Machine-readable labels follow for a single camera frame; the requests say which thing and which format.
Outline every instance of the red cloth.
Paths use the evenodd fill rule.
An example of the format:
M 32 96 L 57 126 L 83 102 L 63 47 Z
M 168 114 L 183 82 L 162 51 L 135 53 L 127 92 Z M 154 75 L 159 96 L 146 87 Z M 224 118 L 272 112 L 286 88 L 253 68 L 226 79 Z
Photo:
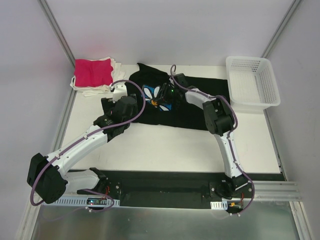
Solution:
M 90 61 L 86 59 L 75 60 L 75 86 L 76 87 L 99 87 L 113 83 L 111 72 L 111 59 Z

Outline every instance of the white wall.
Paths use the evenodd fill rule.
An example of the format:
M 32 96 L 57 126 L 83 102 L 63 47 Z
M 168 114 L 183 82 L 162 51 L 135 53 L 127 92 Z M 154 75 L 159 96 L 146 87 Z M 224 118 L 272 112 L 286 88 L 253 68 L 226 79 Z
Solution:
M 320 1 L 305 0 L 270 60 L 281 104 L 268 110 L 281 161 L 298 181 L 315 239 L 320 228 Z
M 226 65 L 261 56 L 293 0 L 47 0 L 76 58 Z
M 50 151 L 73 68 L 36 0 L 0 7 L 0 239 L 15 238 L 31 157 Z

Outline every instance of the white cloth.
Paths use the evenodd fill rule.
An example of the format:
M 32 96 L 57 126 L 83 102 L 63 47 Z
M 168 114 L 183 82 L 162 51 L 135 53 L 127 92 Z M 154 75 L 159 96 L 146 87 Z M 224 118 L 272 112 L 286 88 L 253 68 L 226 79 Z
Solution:
M 101 58 L 101 59 L 99 59 L 99 61 L 104 61 L 104 60 L 107 60 L 107 59 L 111 59 L 111 66 L 113 67 L 113 71 L 111 72 L 111 76 L 112 76 L 113 82 L 115 82 L 117 80 L 124 79 L 125 76 L 126 76 L 126 72 L 121 69 L 121 63 L 120 62 L 116 62 L 111 57 Z M 103 93 L 110 92 L 110 87 L 108 85 L 101 85 L 101 86 L 97 86 L 97 87 L 76 86 L 76 76 L 73 76 L 71 78 L 70 86 L 74 90 L 82 92 L 83 96 L 85 96 L 85 97 L 90 97 L 90 96 L 93 96 L 93 95 L 96 95 L 96 94 L 103 94 Z

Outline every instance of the black t-shirt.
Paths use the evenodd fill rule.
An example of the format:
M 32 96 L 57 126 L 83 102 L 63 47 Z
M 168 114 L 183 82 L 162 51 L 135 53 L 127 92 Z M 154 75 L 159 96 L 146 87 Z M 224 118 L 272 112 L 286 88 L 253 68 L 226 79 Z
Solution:
M 139 71 L 130 76 L 130 80 L 143 87 L 147 99 L 145 109 L 134 123 L 165 125 L 186 129 L 207 130 L 204 112 L 199 107 L 183 101 L 179 107 L 172 104 L 154 106 L 152 98 L 157 96 L 158 90 L 164 83 L 169 83 L 169 75 L 156 68 L 138 63 Z M 228 82 L 223 79 L 185 77 L 189 86 L 195 86 L 200 91 L 215 95 L 223 95 L 230 102 Z M 126 83 L 128 96 L 136 94 L 138 109 L 141 110 L 143 98 L 139 90 L 132 84 Z

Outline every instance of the laundry basket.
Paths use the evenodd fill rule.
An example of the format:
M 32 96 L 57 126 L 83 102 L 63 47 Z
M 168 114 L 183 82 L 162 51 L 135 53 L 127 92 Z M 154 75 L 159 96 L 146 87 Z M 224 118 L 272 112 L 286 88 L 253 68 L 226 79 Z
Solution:
M 268 59 L 228 56 L 226 72 L 231 106 L 235 110 L 257 112 L 280 104 L 275 74 Z

